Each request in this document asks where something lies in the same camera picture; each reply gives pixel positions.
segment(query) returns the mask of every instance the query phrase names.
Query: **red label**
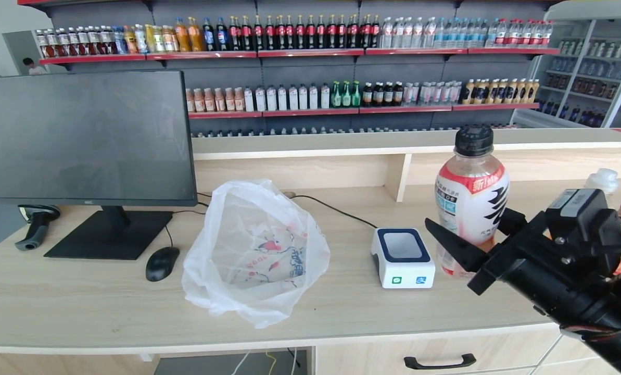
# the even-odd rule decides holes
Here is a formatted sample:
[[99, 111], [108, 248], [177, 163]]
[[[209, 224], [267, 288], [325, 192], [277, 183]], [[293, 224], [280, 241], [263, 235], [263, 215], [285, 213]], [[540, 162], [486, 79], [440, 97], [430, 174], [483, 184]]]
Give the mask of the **red label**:
[[477, 194], [482, 190], [486, 190], [490, 188], [492, 185], [500, 181], [502, 175], [505, 173], [505, 167], [501, 164], [498, 170], [495, 173], [488, 176], [475, 176], [475, 177], [467, 177], [467, 176], [459, 176], [454, 173], [451, 173], [447, 166], [442, 166], [442, 169], [439, 171], [439, 175], [441, 177], [446, 178], [447, 180], [456, 181], [461, 185], [465, 186], [465, 188], [470, 191], [471, 194]]

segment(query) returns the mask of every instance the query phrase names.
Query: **computer mouse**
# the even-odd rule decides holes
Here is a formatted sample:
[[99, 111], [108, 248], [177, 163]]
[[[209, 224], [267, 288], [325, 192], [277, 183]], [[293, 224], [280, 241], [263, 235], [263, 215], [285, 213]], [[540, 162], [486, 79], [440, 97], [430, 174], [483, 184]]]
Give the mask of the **computer mouse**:
[[176, 247], [163, 247], [154, 252], [146, 263], [146, 280], [156, 282], [169, 276], [179, 254], [180, 250]]

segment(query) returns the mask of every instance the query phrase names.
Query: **orange juice bottle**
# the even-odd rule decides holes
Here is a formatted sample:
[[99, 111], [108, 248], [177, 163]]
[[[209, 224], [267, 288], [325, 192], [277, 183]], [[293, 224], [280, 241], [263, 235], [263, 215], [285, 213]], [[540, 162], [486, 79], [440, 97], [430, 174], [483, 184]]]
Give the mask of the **orange juice bottle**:
[[187, 22], [187, 34], [189, 35], [189, 41], [191, 42], [193, 52], [205, 50], [203, 44], [204, 38], [201, 37], [201, 31], [199, 26], [197, 26], [197, 20], [194, 19], [194, 17], [188, 17]]
[[192, 51], [191, 46], [189, 45], [189, 37], [187, 36], [187, 29], [183, 24], [183, 19], [181, 17], [176, 18], [176, 40], [179, 42], [179, 50], [180, 52], [190, 52]]

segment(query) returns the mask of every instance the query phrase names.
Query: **white plastic bag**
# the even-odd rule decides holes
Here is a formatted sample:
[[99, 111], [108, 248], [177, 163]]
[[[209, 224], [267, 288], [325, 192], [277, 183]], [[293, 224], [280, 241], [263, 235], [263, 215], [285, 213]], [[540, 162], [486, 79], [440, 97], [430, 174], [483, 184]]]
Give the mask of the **white plastic bag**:
[[182, 285], [211, 315], [233, 310], [265, 328], [289, 317], [328, 267], [329, 246], [308, 212], [270, 180], [230, 181], [213, 191]]

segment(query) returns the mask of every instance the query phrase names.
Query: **monitor screen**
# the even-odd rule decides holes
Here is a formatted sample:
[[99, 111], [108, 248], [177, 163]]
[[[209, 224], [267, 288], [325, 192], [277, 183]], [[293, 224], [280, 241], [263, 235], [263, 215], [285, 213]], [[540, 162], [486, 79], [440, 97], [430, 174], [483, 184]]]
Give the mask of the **monitor screen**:
[[194, 206], [179, 71], [0, 78], [0, 202]]

